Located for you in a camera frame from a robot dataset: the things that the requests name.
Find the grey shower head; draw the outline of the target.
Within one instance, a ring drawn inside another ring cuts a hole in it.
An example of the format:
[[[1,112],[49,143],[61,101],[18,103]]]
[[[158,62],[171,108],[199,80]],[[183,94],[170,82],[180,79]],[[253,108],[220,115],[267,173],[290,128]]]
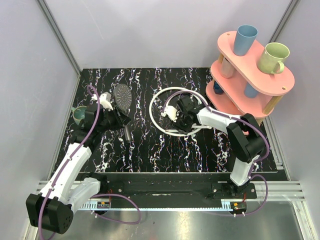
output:
[[[118,110],[121,112],[121,121],[124,126],[124,136],[127,142],[132,141],[132,137],[129,130],[130,118],[128,113],[132,104],[132,93],[130,88],[125,84],[118,84],[114,90],[114,99]]]

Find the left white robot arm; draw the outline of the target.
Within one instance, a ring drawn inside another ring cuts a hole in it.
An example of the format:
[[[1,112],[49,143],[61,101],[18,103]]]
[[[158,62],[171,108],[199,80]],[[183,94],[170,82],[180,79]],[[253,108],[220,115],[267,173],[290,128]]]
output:
[[[64,234],[74,214],[91,196],[103,198],[108,193],[106,177],[97,173],[89,173],[78,187],[71,187],[84,163],[100,144],[102,135],[106,131],[125,128],[130,122],[128,112],[118,105],[112,109],[102,105],[85,108],[56,172],[38,194],[31,193],[26,199],[28,218],[33,227]]]

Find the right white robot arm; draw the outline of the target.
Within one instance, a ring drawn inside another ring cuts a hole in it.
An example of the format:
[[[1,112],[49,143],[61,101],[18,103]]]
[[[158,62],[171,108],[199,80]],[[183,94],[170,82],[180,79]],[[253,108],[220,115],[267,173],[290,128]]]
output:
[[[166,104],[163,111],[173,121],[179,133],[190,133],[193,127],[211,127],[227,134],[235,161],[230,174],[231,183],[227,185],[228,195],[239,198],[251,179],[253,165],[264,160],[270,153],[266,135],[253,115],[227,114],[197,103],[188,97],[177,101],[178,107]]]

